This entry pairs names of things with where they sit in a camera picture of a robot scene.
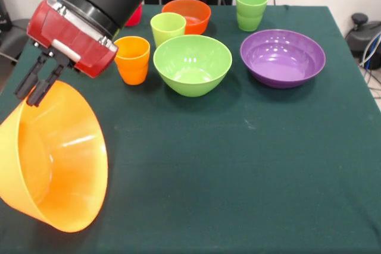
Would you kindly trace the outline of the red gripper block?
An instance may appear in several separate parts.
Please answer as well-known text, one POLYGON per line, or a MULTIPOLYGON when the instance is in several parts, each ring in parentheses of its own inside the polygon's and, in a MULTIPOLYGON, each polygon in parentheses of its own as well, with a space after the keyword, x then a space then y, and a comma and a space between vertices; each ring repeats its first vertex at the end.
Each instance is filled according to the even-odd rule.
MULTIPOLYGON (((56 0, 43 0, 38 5, 27 26, 27 34, 43 47, 60 51, 74 62, 77 70, 91 78, 106 70, 118 51, 111 39, 56 0)), ((14 91, 19 100, 29 96, 29 106, 39 106, 66 68, 58 64, 47 79, 39 80, 38 72, 47 60, 48 56, 41 53, 14 91)))

